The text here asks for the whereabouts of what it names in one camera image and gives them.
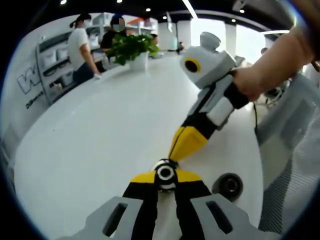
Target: window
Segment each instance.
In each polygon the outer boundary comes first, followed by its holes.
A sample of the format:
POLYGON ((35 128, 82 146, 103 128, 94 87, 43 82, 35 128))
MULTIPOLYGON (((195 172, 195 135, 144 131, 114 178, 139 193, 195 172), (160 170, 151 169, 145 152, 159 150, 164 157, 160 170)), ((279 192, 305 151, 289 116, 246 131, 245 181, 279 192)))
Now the window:
POLYGON ((191 20, 191 46, 200 46, 200 35, 209 32, 216 35, 221 44, 218 51, 226 49, 226 25, 223 21, 212 19, 192 19, 191 20))
POLYGON ((266 46, 265 36, 245 26, 236 26, 235 54, 254 64, 261 57, 261 49, 266 46))

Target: wall lettering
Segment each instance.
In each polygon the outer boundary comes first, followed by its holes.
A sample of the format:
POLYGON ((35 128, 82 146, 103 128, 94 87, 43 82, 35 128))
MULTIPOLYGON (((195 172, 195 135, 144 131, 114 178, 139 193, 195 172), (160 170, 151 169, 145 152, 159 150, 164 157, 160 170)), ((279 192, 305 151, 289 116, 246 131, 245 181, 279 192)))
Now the wall lettering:
POLYGON ((40 78, 37 72, 37 64, 29 67, 16 79, 21 91, 26 95, 31 91, 32 86, 40 84, 40 78))
POLYGON ((41 91, 37 96, 35 96, 35 98, 31 99, 30 101, 28 101, 28 103, 25 105, 26 109, 29 109, 31 107, 32 104, 34 104, 34 102, 40 98, 41 96, 44 95, 44 92, 41 91))

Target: potted plant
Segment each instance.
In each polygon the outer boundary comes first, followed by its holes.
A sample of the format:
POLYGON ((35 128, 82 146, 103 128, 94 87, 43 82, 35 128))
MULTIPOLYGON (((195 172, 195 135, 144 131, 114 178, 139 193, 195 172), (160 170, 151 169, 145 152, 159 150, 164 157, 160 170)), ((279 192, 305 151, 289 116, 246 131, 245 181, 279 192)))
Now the potted plant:
POLYGON ((132 70, 145 70, 148 64, 148 55, 155 56, 159 48, 152 36, 149 35, 116 35, 112 49, 108 56, 115 57, 115 63, 125 65, 129 63, 132 70))

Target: white t-shirt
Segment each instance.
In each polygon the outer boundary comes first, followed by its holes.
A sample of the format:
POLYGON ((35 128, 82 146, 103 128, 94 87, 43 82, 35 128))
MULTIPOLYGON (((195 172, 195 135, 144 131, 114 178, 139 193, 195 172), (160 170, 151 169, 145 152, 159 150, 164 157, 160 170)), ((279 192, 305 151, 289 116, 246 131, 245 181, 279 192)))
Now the white t-shirt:
POLYGON ((68 39, 68 56, 75 71, 86 62, 80 52, 80 47, 83 44, 86 44, 90 51, 90 44, 86 30, 84 28, 76 28, 68 39))

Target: white pot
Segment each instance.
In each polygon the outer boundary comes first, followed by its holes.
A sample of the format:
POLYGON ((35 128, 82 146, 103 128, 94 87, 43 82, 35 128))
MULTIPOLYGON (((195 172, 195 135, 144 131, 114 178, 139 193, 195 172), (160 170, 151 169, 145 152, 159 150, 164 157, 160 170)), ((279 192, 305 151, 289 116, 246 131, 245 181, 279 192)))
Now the white pot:
POLYGON ((148 53, 143 52, 133 61, 129 61, 130 69, 133 71, 145 71, 148 67, 148 53))

